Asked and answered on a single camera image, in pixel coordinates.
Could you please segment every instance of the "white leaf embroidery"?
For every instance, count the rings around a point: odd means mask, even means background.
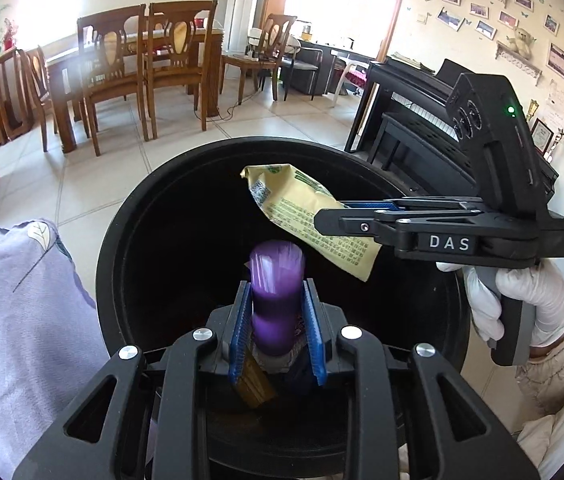
[[[48,250],[50,244],[50,229],[44,222],[31,222],[28,224],[28,236],[37,240],[43,250]]]

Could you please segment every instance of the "framed certificate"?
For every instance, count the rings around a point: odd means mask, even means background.
[[[533,137],[533,143],[540,150],[540,153],[545,154],[546,150],[551,147],[553,132],[540,119],[536,119],[531,130],[531,137]]]

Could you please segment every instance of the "purple bottle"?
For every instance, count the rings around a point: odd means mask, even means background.
[[[291,242],[270,240],[251,251],[253,336],[270,356],[291,351],[302,306],[304,255]]]

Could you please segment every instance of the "hand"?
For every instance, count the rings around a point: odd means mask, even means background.
[[[438,269],[444,272],[461,267],[438,263]],[[564,336],[564,277],[551,260],[542,260],[529,269],[498,269],[495,283],[504,296],[536,306],[532,347],[552,346]],[[479,280],[475,267],[464,267],[464,284],[480,337],[485,341],[501,339],[504,325],[500,321],[500,300]]]

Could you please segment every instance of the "bright window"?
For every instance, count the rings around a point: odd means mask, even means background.
[[[317,43],[348,48],[353,40],[355,52],[375,57],[393,5],[394,0],[286,0],[284,13],[310,22]]]
[[[34,48],[77,32],[80,0],[19,0],[17,46]]]

